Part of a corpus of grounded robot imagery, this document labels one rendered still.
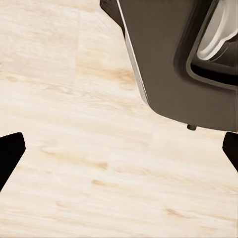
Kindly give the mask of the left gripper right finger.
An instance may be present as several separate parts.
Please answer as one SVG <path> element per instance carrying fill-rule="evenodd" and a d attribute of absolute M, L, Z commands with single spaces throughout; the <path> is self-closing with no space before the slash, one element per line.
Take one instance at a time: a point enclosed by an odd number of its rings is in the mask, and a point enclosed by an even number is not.
<path fill-rule="evenodd" d="M 238 134 L 226 132 L 222 149 L 238 172 Z"/>

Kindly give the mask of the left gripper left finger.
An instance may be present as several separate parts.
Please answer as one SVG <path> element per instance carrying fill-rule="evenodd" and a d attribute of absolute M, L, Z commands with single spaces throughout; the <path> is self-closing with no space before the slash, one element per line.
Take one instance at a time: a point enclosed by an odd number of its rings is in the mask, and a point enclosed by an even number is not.
<path fill-rule="evenodd" d="M 0 191 L 26 151 L 21 132 L 0 137 Z"/>

